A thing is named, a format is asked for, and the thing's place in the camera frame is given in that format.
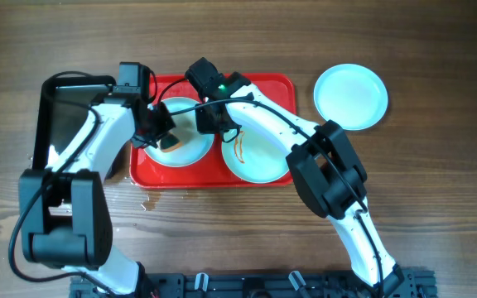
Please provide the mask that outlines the white plate top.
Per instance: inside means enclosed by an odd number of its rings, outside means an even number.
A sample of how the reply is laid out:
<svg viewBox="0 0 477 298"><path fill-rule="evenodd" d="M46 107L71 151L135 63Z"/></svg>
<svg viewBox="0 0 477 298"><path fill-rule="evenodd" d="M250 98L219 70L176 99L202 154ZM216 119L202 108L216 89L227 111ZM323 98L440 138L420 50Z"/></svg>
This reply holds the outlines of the white plate top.
<svg viewBox="0 0 477 298"><path fill-rule="evenodd" d="M174 115L172 119L176 127L171 130L171 134L179 139L180 146L169 152L147 147L145 153L156 163L168 167L184 167L196 163L209 152L214 135L198 132L195 111Z"/></svg>

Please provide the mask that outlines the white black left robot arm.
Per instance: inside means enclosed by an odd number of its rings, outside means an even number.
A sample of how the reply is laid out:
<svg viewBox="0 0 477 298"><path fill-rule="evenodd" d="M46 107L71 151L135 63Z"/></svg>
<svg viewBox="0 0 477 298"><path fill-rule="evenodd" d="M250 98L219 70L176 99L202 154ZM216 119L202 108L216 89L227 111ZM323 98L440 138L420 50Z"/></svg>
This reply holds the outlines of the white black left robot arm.
<svg viewBox="0 0 477 298"><path fill-rule="evenodd" d="M43 99L82 108L87 117L54 161L22 173L20 215L8 245L13 273L42 283L78 277L106 297L154 297L144 266L113 245L103 182L127 142L156 147L174 124L164 105L149 109L145 87L105 87L86 102Z"/></svg>

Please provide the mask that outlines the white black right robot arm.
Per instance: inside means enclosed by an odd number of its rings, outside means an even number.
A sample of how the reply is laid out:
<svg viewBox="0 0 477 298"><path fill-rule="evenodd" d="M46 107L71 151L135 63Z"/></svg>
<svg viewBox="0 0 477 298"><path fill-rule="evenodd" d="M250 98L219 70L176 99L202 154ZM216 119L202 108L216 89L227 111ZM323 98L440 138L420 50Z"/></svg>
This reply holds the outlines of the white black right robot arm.
<svg viewBox="0 0 477 298"><path fill-rule="evenodd" d="M285 153L296 192L315 215L332 223L353 273L377 296L391 295L402 283L402 270L374 227L367 173L341 126L288 112L238 72L189 70L185 76L203 101L196 113L211 132L247 126Z"/></svg>

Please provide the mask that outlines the green orange sponge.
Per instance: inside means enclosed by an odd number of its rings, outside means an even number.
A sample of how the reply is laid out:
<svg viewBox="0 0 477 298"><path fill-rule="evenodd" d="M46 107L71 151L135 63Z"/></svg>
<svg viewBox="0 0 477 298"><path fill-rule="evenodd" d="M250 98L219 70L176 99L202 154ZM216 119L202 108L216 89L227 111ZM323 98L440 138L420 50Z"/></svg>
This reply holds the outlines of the green orange sponge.
<svg viewBox="0 0 477 298"><path fill-rule="evenodd" d="M181 146L180 139L170 132L167 132L159 141L159 149L162 152L174 151Z"/></svg>

